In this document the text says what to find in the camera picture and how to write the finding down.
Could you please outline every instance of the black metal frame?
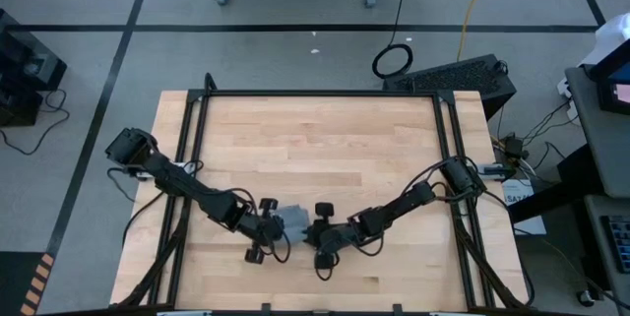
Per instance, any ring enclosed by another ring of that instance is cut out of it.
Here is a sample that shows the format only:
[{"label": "black metal frame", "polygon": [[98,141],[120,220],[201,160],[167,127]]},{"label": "black metal frame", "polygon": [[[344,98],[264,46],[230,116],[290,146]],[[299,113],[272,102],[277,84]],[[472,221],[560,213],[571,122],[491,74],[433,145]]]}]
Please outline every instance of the black metal frame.
[{"label": "black metal frame", "polygon": [[[217,86],[210,76],[210,74],[206,75],[206,88],[204,90],[189,90],[188,96],[186,98],[186,107],[184,109],[184,117],[182,121],[182,126],[180,130],[179,143],[176,153],[176,160],[182,161],[185,156],[185,147],[186,142],[188,140],[188,135],[190,132],[191,125],[191,117],[193,112],[193,106],[195,102],[201,98],[201,108],[199,113],[199,118],[197,122],[197,130],[195,133],[195,140],[193,145],[193,152],[191,156],[191,160],[199,159],[199,155],[201,152],[201,145],[203,141],[203,134],[206,124],[207,112],[209,108],[210,98],[212,96],[366,96],[366,97],[429,97],[433,103],[433,109],[436,120],[437,127],[437,135],[440,143],[440,151],[442,158],[448,158],[449,154],[449,145],[447,140],[446,128],[444,125],[444,118],[442,113],[441,101],[444,100],[449,109],[449,115],[451,119],[451,126],[453,130],[453,137],[455,139],[455,147],[458,156],[464,156],[464,141],[462,138],[462,133],[460,129],[459,118],[457,114],[455,97],[453,92],[451,91],[425,91],[425,92],[412,92],[412,93],[400,93],[400,92],[383,92],[383,91],[301,91],[301,90],[218,90]],[[175,207],[176,197],[168,197],[168,201],[166,204],[166,208],[164,211],[164,220],[162,223],[162,228],[159,237],[159,247],[158,252],[164,250],[166,242],[170,236],[170,230],[172,226],[172,219]],[[474,204],[472,201],[467,202],[467,211],[468,217],[470,218],[470,225],[474,243],[480,251],[481,255],[484,256],[483,252],[483,242],[481,238],[481,230],[478,222],[478,216],[476,214],[476,210],[474,208]],[[453,215],[453,227],[456,227],[456,219],[461,216],[460,207],[457,204],[450,205],[451,214]],[[190,216],[191,209],[191,201],[189,199],[184,200],[184,204],[182,207],[181,219],[184,219],[184,223],[188,225],[188,219]],[[185,247],[186,233],[188,229],[184,230],[183,238],[180,241],[180,244],[177,246],[177,249],[174,254],[173,259],[173,273],[171,274],[170,283],[168,286],[167,300],[166,303],[169,305],[175,305],[177,291],[179,288],[179,279],[181,273],[181,267],[183,263],[183,252]],[[469,256],[464,245],[456,240],[458,257],[460,261],[460,269],[462,275],[462,283],[464,286],[464,294],[466,298],[466,305],[469,310],[476,308],[476,301],[474,297],[474,288],[473,288],[473,280],[471,276]],[[160,284],[161,274],[157,276],[154,281],[154,285],[151,289],[149,304],[156,304],[158,299],[158,289]],[[486,277],[483,274],[480,274],[480,280],[483,290],[483,298],[484,305],[486,308],[494,308],[494,297],[492,288],[487,281]],[[395,304],[393,305],[393,312],[396,315],[426,315],[426,312],[404,312],[402,310],[402,306]],[[271,305],[263,304],[261,311],[236,311],[236,310],[215,310],[213,313],[218,312],[221,314],[251,314],[251,315],[266,315],[271,314]],[[304,314],[303,311],[281,311],[282,314]],[[356,314],[356,313],[340,313],[335,312],[336,315],[341,314]],[[361,315],[369,314],[372,316],[376,315],[391,315],[392,312],[360,312]]]}]

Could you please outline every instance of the yellow cable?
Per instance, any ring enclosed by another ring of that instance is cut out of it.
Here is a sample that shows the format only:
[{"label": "yellow cable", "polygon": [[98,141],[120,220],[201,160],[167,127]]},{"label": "yellow cable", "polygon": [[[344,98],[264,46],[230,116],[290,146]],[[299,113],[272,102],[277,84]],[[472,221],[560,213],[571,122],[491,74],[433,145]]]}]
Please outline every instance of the yellow cable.
[{"label": "yellow cable", "polygon": [[471,0],[469,4],[469,8],[466,11],[466,17],[464,18],[464,26],[462,27],[462,37],[460,38],[460,49],[457,51],[457,61],[460,61],[460,56],[462,56],[462,50],[464,49],[464,42],[466,40],[466,27],[469,24],[469,18],[471,17],[471,11],[473,10],[473,5],[476,0]]}]

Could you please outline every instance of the gray floor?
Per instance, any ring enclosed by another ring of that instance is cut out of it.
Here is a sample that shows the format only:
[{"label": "gray floor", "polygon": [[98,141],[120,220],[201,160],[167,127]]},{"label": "gray floor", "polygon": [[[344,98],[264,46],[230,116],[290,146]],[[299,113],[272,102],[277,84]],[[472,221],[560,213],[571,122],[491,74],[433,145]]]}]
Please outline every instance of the gray floor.
[{"label": "gray floor", "polygon": [[[460,25],[470,0],[405,0],[402,24]],[[597,0],[607,19],[630,11],[629,0]],[[0,8],[25,25],[124,25],[134,0],[0,0]],[[390,24],[398,0],[144,0],[139,25]],[[586,0],[478,0],[471,24],[499,26],[596,26]],[[95,112],[120,32],[36,32],[64,61],[61,88],[68,91],[71,120],[54,130],[37,154],[22,157],[0,145],[0,249],[43,251]],[[371,74],[374,55],[388,32],[135,32],[115,83],[76,205],[39,313],[107,305],[120,258],[120,238],[130,216],[125,201],[105,178],[103,151],[123,127],[151,129],[159,93],[200,87],[210,71],[221,88],[379,89]],[[455,61],[458,32],[400,32],[397,41],[414,51],[412,69]],[[562,102],[555,85],[566,67],[592,50],[592,33],[470,33],[463,58],[494,53],[508,62],[517,95],[505,107],[501,133],[525,134]],[[400,59],[388,56],[384,67]],[[8,130],[12,141],[30,147],[55,114],[29,129]],[[559,113],[552,123],[565,119]],[[496,131],[496,117],[490,122]],[[569,154],[585,143],[577,126],[553,129],[529,146],[532,162],[544,141]],[[559,158],[550,155],[540,172],[552,177]],[[123,185],[132,192],[133,182]],[[571,229],[545,217],[552,241],[565,242]],[[614,314],[608,303],[581,307],[574,291],[583,287],[571,270],[534,239],[519,243],[536,289],[535,306],[580,314]]]}]

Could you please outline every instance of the wooden table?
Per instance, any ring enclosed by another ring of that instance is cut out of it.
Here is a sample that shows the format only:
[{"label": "wooden table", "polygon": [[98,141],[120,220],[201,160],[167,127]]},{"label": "wooden table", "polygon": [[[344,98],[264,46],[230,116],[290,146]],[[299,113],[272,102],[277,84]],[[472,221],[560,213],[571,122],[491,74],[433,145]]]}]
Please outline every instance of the wooden table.
[{"label": "wooden table", "polygon": [[[164,92],[157,109],[153,135],[171,158],[185,97],[185,92]],[[456,99],[467,155],[477,163],[494,162],[478,93],[456,93]],[[446,106],[443,112],[450,135]],[[222,96],[211,98],[207,120],[201,181],[220,189],[244,187],[257,200],[274,197],[281,205],[299,204],[311,219],[321,201],[335,204],[333,221],[389,202],[418,172],[441,159],[429,98]],[[191,133],[188,154],[193,137]],[[452,137],[449,141],[453,153]],[[499,183],[486,184],[502,196]],[[152,182],[141,183],[134,211],[157,193]],[[112,302],[123,299],[153,262],[164,204],[162,199],[148,209],[130,229]],[[525,301],[506,212],[483,196],[477,211],[488,262]],[[263,265],[246,263],[249,245],[244,236],[209,221],[193,203],[177,308],[256,310],[269,302],[274,310],[389,311],[394,303],[406,311],[466,310],[451,214],[443,203],[397,220],[377,257],[344,249],[328,282],[315,276],[314,251],[306,244],[295,245],[284,265],[270,257]],[[476,300],[482,303],[478,271],[471,265]],[[162,285],[169,275],[166,267]],[[165,300],[165,290],[163,286],[160,300]]]}]

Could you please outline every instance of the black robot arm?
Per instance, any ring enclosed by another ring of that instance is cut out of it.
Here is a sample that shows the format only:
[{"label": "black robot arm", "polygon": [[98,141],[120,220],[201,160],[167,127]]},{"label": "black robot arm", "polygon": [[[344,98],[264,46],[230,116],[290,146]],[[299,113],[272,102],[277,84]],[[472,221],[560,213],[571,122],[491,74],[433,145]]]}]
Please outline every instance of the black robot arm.
[{"label": "black robot arm", "polygon": [[147,132],[124,129],[105,153],[125,172],[149,173],[162,192],[196,201],[211,221],[230,231],[238,231],[259,245],[270,246],[283,237],[281,218],[259,216],[253,199],[248,201],[238,196],[235,193],[238,189],[221,191],[207,187],[161,154],[156,139]]}]

